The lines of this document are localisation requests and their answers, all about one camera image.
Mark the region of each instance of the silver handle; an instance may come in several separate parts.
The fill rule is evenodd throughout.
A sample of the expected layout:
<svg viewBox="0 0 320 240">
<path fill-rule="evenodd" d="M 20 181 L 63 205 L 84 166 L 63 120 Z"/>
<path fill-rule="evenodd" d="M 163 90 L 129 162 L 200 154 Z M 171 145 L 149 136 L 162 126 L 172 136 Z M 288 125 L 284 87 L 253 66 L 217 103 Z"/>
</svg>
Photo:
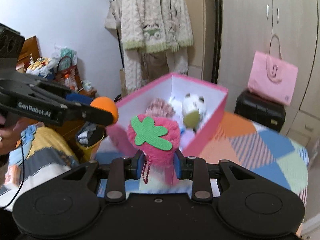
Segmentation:
<svg viewBox="0 0 320 240">
<path fill-rule="evenodd" d="M 308 131 L 308 132 L 313 132 L 314 128 L 308 127 L 306 124 L 304 125 L 304 128 Z"/>
</svg>

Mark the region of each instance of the red bead chain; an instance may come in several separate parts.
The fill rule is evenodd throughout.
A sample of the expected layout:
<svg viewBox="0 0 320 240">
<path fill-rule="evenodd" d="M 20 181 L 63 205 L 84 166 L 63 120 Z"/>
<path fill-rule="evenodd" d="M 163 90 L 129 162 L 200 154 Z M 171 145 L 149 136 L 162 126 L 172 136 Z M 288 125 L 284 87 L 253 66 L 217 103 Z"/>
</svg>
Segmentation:
<svg viewBox="0 0 320 240">
<path fill-rule="evenodd" d="M 148 176 L 149 176 L 149 172 L 150 172 L 150 166 L 151 166 L 151 158 L 149 156 L 147 156 L 149 159 L 144 161 L 144 165 L 143 165 L 143 170 L 142 170 L 142 179 L 144 184 L 148 184 Z M 146 166 L 147 166 L 147 162 L 148 164 L 148 169 L 147 169 L 147 174 L 146 174 L 146 178 L 144 178 L 144 172 L 146 170 Z"/>
</svg>

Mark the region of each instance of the human hand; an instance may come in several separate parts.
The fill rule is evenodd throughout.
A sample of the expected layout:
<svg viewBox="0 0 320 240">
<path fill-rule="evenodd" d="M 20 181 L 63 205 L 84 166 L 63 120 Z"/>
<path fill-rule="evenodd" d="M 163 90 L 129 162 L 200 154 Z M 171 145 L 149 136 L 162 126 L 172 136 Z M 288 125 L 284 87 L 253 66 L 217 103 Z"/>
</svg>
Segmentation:
<svg viewBox="0 0 320 240">
<path fill-rule="evenodd" d="M 0 155 L 8 154 L 15 149 L 17 141 L 20 140 L 21 132 L 25 130 L 28 125 L 27 118 L 22 117 L 15 125 L 0 129 Z"/>
</svg>

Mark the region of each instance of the black leather case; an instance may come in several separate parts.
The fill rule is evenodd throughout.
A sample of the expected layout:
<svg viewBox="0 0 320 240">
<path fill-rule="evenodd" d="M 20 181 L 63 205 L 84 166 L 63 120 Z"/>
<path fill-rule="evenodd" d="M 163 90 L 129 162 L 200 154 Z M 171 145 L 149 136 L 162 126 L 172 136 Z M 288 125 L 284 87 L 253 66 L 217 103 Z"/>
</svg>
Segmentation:
<svg viewBox="0 0 320 240">
<path fill-rule="evenodd" d="M 260 123 L 277 132 L 280 132 L 285 121 L 283 105 L 265 100 L 247 90 L 237 98 L 235 114 Z"/>
</svg>

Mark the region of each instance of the metal bolt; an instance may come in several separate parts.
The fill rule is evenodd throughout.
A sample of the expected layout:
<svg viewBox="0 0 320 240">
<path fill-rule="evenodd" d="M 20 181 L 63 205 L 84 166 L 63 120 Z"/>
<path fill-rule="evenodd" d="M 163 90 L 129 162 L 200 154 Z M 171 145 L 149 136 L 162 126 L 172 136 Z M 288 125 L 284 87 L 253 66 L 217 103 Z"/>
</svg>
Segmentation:
<svg viewBox="0 0 320 240">
<path fill-rule="evenodd" d="M 121 198 L 122 197 L 122 192 L 118 191 L 118 190 L 111 190 L 107 193 L 107 197 L 110 199 L 117 199 L 117 198 Z"/>
<path fill-rule="evenodd" d="M 206 199 L 210 197 L 210 193 L 206 190 L 199 190 L 195 193 L 196 198 Z"/>
</svg>

